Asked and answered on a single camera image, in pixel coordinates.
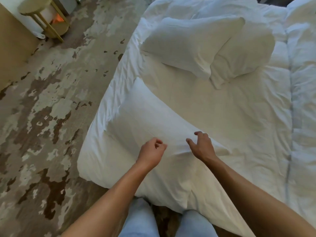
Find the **patterned carpet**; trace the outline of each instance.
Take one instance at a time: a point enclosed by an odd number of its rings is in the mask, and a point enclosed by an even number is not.
[[[65,42],[42,41],[20,80],[0,91],[1,237],[59,236],[105,193],[78,176],[77,157],[152,1],[83,0],[69,17]],[[160,235],[174,236],[178,215],[153,209]]]

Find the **white comforter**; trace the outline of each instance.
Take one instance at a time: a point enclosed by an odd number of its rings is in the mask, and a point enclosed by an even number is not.
[[[135,162],[106,130],[139,76],[177,114],[229,147],[232,154],[222,158],[229,166],[316,227],[315,0],[296,0],[288,8],[261,5],[276,39],[270,63],[222,90],[140,54],[139,45],[164,17],[190,19],[212,1],[156,0],[145,11],[89,128],[78,159],[80,176],[109,188]],[[154,182],[146,178],[136,195],[146,196]],[[200,171],[192,182],[188,209],[231,232],[254,236],[210,171]],[[164,205],[163,199],[151,201]],[[183,211],[176,203],[168,207]]]

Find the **jeans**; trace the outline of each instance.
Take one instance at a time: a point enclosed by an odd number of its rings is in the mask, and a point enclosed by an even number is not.
[[[159,237],[157,223],[150,205],[143,199],[134,199],[118,237]],[[213,225],[194,210],[183,213],[175,237],[218,237]]]

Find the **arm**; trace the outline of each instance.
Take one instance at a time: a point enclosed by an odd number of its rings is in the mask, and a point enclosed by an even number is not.
[[[160,139],[146,142],[136,163],[88,211],[77,219],[62,237],[110,237],[129,206],[140,183],[161,160],[167,148]]]
[[[194,134],[197,144],[187,139],[192,153],[214,174],[255,236],[316,236],[316,230],[300,215],[221,161],[207,134]]]

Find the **pillowcase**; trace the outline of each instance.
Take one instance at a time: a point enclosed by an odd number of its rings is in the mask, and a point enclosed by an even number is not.
[[[155,179],[166,187],[166,192],[186,209],[192,189],[192,177],[199,164],[186,138],[196,142],[194,132],[199,131],[198,128],[176,114],[137,78],[125,101],[109,121],[107,131],[130,151],[135,159],[141,146],[152,137],[168,144],[162,160],[151,174],[155,175]],[[229,151],[215,140],[212,139],[212,143],[218,156],[229,154]]]
[[[234,15],[195,20],[164,18],[140,50],[164,64],[208,79],[215,54],[244,24],[243,18]]]
[[[274,49],[272,30],[260,13],[257,0],[214,0],[193,19],[233,14],[245,18],[242,30],[223,45],[211,64],[211,81],[216,89],[236,76],[267,64]]]

